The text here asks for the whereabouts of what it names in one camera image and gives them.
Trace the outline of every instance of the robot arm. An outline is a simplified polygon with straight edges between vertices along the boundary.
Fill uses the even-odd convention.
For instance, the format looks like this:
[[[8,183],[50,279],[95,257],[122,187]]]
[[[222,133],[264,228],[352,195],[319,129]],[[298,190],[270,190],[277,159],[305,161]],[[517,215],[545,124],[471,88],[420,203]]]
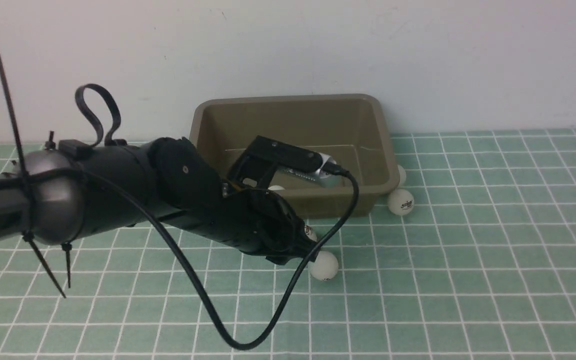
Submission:
[[[66,294],[34,242],[35,235],[48,246],[61,245],[68,265],[73,241],[147,220],[185,270],[222,339],[234,349],[250,350],[272,332],[299,276],[357,205],[359,184],[329,156],[266,137],[254,139],[225,178],[203,161],[188,139],[161,137],[143,146],[112,139],[121,125],[119,109],[110,93],[96,84],[84,85],[75,92],[77,106],[96,130],[97,141],[93,145],[74,139],[57,145],[50,132],[44,150],[24,155],[1,57],[0,77],[19,154],[14,171],[0,174],[0,239],[22,233],[64,297]],[[105,146],[97,147],[104,135],[103,127],[85,104],[84,89],[97,91],[112,114]],[[268,189],[276,171],[322,186],[333,185],[338,176],[352,183],[348,210],[319,242],[308,238],[304,221],[281,196]],[[249,186],[245,180],[252,180],[255,185]],[[302,259],[259,337],[246,343],[231,337],[201,280],[162,223],[247,255],[265,256],[275,264]]]
[[[323,173],[320,153],[259,136],[228,177],[221,178],[186,138],[161,137],[143,146],[84,150],[87,146],[64,140],[56,148],[28,153],[27,171],[34,175],[70,169],[94,174],[130,193],[162,223],[247,255],[265,256],[275,264],[304,258],[313,247],[304,233],[304,221],[267,187],[280,169],[293,174]],[[16,167],[0,179],[18,178],[19,171]],[[244,179],[253,180],[256,187],[246,185]],[[0,239],[31,230],[37,241],[55,246],[146,221],[119,194],[85,177],[52,178],[33,184],[32,192],[31,212],[21,189],[0,190]]]

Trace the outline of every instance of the table surface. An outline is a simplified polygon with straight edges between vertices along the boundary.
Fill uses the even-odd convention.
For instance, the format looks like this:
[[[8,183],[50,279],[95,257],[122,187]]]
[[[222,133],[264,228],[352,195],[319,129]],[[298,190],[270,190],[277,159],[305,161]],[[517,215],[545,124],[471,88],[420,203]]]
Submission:
[[[149,224],[76,241],[58,296],[18,237],[0,242],[0,360],[576,360],[576,129],[394,134],[403,186],[326,246],[272,337],[231,351]],[[28,149],[38,149],[29,145]],[[0,171],[15,155],[0,145]],[[334,219],[311,220],[322,234]],[[256,337],[297,266],[170,229],[239,341]],[[66,282],[64,253],[44,248]]]

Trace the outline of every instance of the ping pong ball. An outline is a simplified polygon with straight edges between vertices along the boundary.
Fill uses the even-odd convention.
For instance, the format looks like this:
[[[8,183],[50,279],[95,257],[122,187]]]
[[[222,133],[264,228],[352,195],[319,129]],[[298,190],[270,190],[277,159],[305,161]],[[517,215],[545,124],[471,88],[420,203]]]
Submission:
[[[337,275],[339,262],[331,252],[320,251],[317,259],[308,265],[308,271],[316,280],[328,281]]]
[[[407,215],[415,207],[412,194],[404,189],[395,189],[388,195],[388,209],[395,215]]]
[[[406,182],[406,170],[404,170],[403,166],[399,164],[397,165],[397,168],[399,170],[399,187],[402,187]]]
[[[306,236],[308,237],[308,239],[311,239],[314,242],[317,242],[317,234],[315,233],[314,228],[311,228],[308,225],[304,225],[303,226],[303,232],[306,233]]]

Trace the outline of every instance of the plastic tray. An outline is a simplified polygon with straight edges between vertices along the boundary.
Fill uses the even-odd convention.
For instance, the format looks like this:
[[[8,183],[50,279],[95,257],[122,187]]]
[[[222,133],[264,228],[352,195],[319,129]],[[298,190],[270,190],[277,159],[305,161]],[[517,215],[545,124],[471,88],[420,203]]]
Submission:
[[[197,107],[190,141],[222,175],[253,139],[262,135],[331,155],[359,182],[353,216],[366,216],[379,196],[400,182],[381,105],[365,94],[265,96],[209,100]],[[347,208],[352,186],[345,179],[323,188],[277,173],[272,185],[300,217],[334,218]]]

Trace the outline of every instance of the black strap loop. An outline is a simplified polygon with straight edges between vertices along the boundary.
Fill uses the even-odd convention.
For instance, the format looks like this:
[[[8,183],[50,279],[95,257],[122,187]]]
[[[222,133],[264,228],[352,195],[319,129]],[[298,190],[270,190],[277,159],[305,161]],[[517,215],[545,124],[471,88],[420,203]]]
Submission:
[[[86,100],[84,100],[84,90],[86,89],[90,89],[98,93],[103,101],[105,101],[105,104],[108,106],[108,110],[110,110],[110,115],[112,116],[112,127],[110,128],[110,131],[108,131],[108,133],[105,135],[103,145],[115,145],[113,134],[122,124],[122,116],[119,114],[119,107],[117,106],[113,96],[110,95],[110,92],[103,86],[98,84],[85,84],[78,87],[77,91],[75,91],[75,104],[77,104],[79,111],[88,120],[96,132],[96,142],[90,145],[90,147],[94,148],[101,143],[102,138],[104,137],[104,126],[102,125],[101,121],[99,121],[99,118],[94,114],[94,112],[92,112],[88,105],[86,105]]]

